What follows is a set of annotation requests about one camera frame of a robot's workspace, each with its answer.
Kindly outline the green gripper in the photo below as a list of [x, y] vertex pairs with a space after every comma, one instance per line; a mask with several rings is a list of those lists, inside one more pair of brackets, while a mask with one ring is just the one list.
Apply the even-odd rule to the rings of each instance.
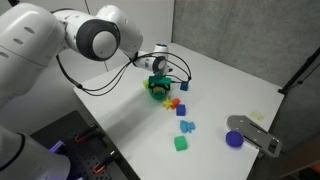
[[170, 91], [171, 79], [164, 76], [150, 76], [148, 87], [151, 93], [155, 92], [156, 87], [163, 87], [165, 92]]

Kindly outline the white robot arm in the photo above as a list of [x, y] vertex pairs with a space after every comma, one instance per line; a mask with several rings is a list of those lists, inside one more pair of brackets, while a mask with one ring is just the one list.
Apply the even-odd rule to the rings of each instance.
[[[144, 37], [127, 13], [105, 5], [95, 15], [74, 9], [49, 11], [19, 3], [0, 16], [0, 102], [28, 93], [59, 55], [71, 50], [96, 62], [118, 51], [129, 63], [156, 75], [168, 71], [169, 48], [142, 49]], [[71, 161], [29, 135], [0, 126], [0, 180], [67, 180]]]

